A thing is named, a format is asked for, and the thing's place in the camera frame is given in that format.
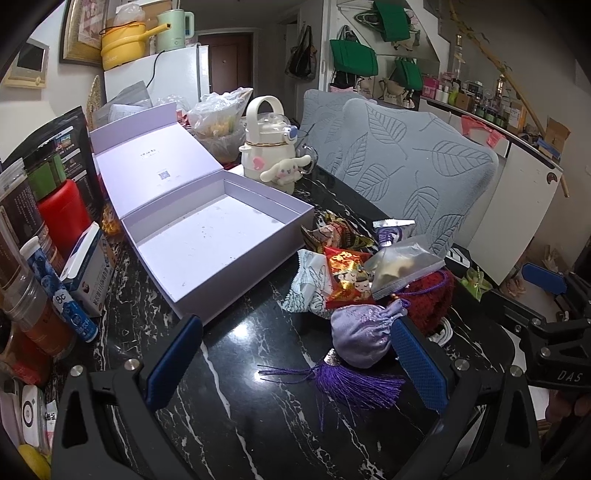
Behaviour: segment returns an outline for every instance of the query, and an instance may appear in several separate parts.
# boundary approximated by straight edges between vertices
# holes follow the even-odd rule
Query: bamboo pole
[[[470,27],[468,27],[462,20],[460,20],[460,18],[457,16],[455,7],[453,6],[453,0],[449,0],[449,11],[453,22],[457,25],[458,30],[462,32],[465,36],[467,36],[470,40],[472,40],[472,43],[474,43],[480,49],[483,55],[492,62],[496,69],[504,75],[507,82],[509,82],[509,84],[513,87],[515,93],[521,98],[521,101],[523,102],[525,109],[528,111],[528,113],[534,120],[535,126],[538,127],[538,130],[540,131],[540,134],[543,137],[545,135],[545,129],[542,126],[540,119],[538,119],[538,116],[535,114],[534,109],[525,98],[523,91],[519,88],[519,86],[515,82],[515,79],[507,71],[508,69],[506,68],[506,66],[500,61],[500,59],[496,55],[493,54],[493,52],[491,52],[488,49],[487,46],[483,45],[482,42],[478,38],[476,38],[476,34],[474,33],[474,31]],[[569,198],[569,187],[566,183],[564,173],[560,177],[560,186],[562,187],[564,197]]]

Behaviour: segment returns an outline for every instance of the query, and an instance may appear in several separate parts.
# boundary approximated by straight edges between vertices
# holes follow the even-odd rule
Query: cartoon face
[[[356,279],[357,279],[356,272],[342,272],[342,273],[338,273],[335,275],[335,280],[339,283],[342,281],[354,283]]]
[[[371,290],[371,285],[369,285],[369,280],[367,278],[360,278],[355,282],[355,290],[360,293],[365,293]]]

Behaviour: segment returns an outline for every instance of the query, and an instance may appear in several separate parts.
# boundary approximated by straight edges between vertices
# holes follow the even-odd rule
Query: green tote bag
[[[346,35],[354,40],[345,40]],[[330,40],[330,48],[336,71],[352,73],[360,77],[378,74],[378,58],[375,52],[362,45],[348,25],[343,27],[338,40]]]

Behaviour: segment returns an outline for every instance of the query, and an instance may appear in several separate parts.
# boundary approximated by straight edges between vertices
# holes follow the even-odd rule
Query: candy wrapper
[[[333,293],[326,301],[328,309],[375,303],[371,296],[369,275],[363,267],[363,262],[371,257],[370,254],[331,247],[325,247],[324,254],[333,283]]]
[[[390,247],[393,244],[406,240],[414,233],[416,222],[414,220],[396,220],[389,218],[374,222],[375,235],[380,248]]]
[[[333,291],[326,257],[309,250],[299,250],[300,269],[295,275],[287,297],[279,306],[286,312],[312,312],[327,320],[332,311],[326,299]]]
[[[358,234],[344,218],[339,218],[332,213],[326,213],[324,221],[326,224],[316,230],[301,228],[304,243],[313,252],[323,254],[325,247],[359,250],[363,247],[375,245],[373,238]]]

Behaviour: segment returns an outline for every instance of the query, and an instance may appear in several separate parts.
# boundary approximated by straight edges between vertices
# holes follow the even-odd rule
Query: white refrigerator
[[[203,95],[211,91],[209,47],[191,45],[108,70],[105,72],[107,101],[111,101],[124,88],[142,80],[146,85],[150,83],[148,93],[153,102],[168,95],[179,95],[192,108]]]

